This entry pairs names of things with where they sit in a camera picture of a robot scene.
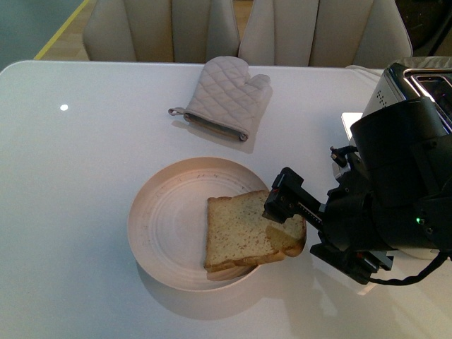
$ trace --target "white plate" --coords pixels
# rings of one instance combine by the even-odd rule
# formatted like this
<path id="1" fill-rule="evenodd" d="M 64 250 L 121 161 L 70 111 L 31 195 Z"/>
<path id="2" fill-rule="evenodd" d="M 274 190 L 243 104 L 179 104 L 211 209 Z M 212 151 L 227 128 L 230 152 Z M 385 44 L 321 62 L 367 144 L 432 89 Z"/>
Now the white plate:
<path id="1" fill-rule="evenodd" d="M 140 266 L 178 290 L 211 291 L 243 280 L 256 268 L 207 274 L 207 199 L 267 189 L 249 169 L 229 160 L 198 157 L 170 165 L 138 192 L 128 236 Z"/>

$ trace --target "black robotic arm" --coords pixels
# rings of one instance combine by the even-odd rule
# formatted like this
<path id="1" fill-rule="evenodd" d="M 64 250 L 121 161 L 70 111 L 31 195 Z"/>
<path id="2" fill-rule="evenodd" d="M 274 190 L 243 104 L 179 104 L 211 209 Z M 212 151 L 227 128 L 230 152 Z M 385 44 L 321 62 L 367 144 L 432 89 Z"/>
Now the black robotic arm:
<path id="1" fill-rule="evenodd" d="M 331 148 L 342 167 L 325 204 L 302 188 L 290 168 L 276 177 L 264 216 L 303 215 L 318 231 L 311 253 L 359 283 L 409 285 L 452 254 L 452 134 L 428 97 L 399 102 L 352 125 L 356 147 Z M 438 249 L 418 276 L 371 278 L 390 270 L 396 249 Z"/>

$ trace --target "stainless steel toaster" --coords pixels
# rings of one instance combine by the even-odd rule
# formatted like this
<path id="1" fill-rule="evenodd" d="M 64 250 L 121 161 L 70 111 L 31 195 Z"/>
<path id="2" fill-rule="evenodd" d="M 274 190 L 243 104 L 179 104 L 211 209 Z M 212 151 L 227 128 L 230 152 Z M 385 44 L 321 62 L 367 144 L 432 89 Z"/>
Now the stainless steel toaster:
<path id="1" fill-rule="evenodd" d="M 421 96 L 432 100 L 447 133 L 452 133 L 452 57 L 406 58 L 387 67 L 363 117 L 397 102 Z"/>

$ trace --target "table surface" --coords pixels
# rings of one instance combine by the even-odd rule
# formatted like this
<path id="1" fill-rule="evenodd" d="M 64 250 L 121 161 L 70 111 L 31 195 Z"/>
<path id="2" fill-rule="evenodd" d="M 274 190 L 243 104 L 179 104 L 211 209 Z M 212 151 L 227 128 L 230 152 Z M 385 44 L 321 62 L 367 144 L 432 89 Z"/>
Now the table surface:
<path id="1" fill-rule="evenodd" d="M 361 69 L 250 67 L 273 96 L 236 142 L 171 117 L 202 65 L 24 61 L 0 74 L 0 338 L 449 338 L 451 264 L 410 287 L 359 285 L 309 253 L 215 292 L 174 290 L 136 263 L 131 203 L 157 171 L 190 157 L 281 168 L 318 200 L 337 186 L 329 147 L 341 114 L 379 79 Z M 61 111 L 62 105 L 68 105 Z M 397 253 L 384 278 L 428 264 Z"/>

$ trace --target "chair backrest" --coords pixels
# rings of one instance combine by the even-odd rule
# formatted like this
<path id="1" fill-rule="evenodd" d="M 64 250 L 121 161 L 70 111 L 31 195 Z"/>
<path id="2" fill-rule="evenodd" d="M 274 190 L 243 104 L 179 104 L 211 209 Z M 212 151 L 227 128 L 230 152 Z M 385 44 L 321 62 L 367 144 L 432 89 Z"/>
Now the chair backrest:
<path id="1" fill-rule="evenodd" d="M 412 55 L 394 0 L 258 0 L 239 49 L 249 64 L 384 68 Z"/>
<path id="2" fill-rule="evenodd" d="M 239 42 L 232 0 L 97 0 L 83 32 L 102 61 L 204 63 Z"/>

